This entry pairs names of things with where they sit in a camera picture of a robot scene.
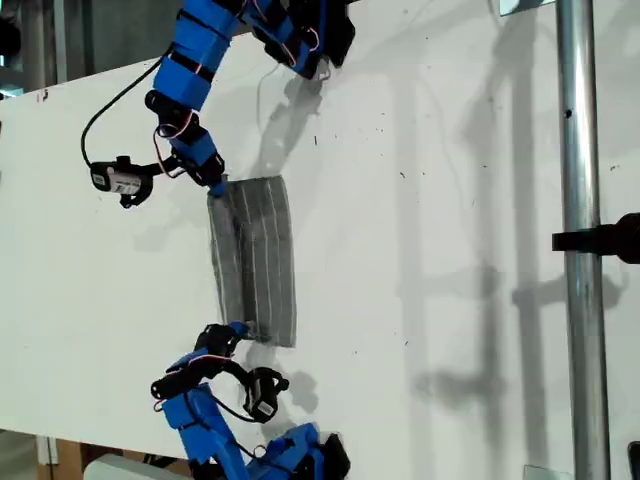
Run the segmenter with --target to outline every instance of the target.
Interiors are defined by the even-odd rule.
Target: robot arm
[[[241,420],[266,423],[278,410],[278,395],[289,388],[289,382],[275,370],[259,367],[247,372],[231,360],[246,333],[247,327],[241,323],[209,325],[195,350],[151,385],[151,394],[161,405],[169,426],[180,434],[194,478],[210,479],[215,478],[214,473],[222,473],[229,480],[342,480],[350,462],[340,439],[333,435],[321,445],[312,424],[294,427],[270,441],[261,458],[245,465],[242,452],[248,451],[236,441],[219,407]],[[232,411],[215,397],[209,385],[200,383],[222,372],[233,375],[244,387],[248,417]],[[210,458],[216,466],[209,464]]]
[[[145,101],[158,115],[154,139],[156,134],[167,139],[171,156],[146,167],[132,165],[128,157],[113,163],[89,162],[84,148],[86,133],[119,99],[116,97],[89,122],[82,137],[94,186],[120,193],[120,203],[129,208],[149,197],[154,176],[172,176],[171,171],[182,168],[198,185],[208,186],[213,195],[222,195],[225,164],[211,135],[200,126],[198,112],[240,23],[253,28],[268,55],[311,79],[323,58],[342,66],[355,36],[347,13],[352,1],[291,0],[285,8],[280,0],[185,0],[174,41],[154,66],[159,70]]]

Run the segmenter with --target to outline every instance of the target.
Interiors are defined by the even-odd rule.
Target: folded cloth
[[[284,179],[230,182],[224,197],[208,196],[208,207],[223,321],[243,321],[256,340],[294,347],[293,239]]]

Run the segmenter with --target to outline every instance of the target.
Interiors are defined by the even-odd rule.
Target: silver pole
[[[592,0],[557,0],[562,189],[567,232],[600,224]],[[565,254],[575,478],[609,480],[602,263]]]

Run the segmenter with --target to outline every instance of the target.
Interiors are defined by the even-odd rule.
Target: white table
[[[639,14],[597,2],[610,222],[640,203]],[[297,348],[239,354],[292,392],[273,425],[232,429],[252,447],[314,420],[343,435],[355,479],[571,471],[554,9],[367,0],[352,16],[317,113],[289,105],[292,75],[250,36],[202,113],[232,178],[282,171],[294,229]],[[151,63],[0,103],[0,428],[182,454],[149,386],[219,319],[205,191],[163,179],[124,211],[79,152],[89,117]],[[92,160],[153,161],[149,87],[96,124]],[[618,479],[640,438],[640,270],[604,265]],[[216,391],[239,407],[233,383]]]

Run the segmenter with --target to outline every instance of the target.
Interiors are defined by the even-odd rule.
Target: gray cloth
[[[225,323],[252,325],[256,340],[294,347],[293,240],[282,177],[231,182],[208,197],[212,260]]]

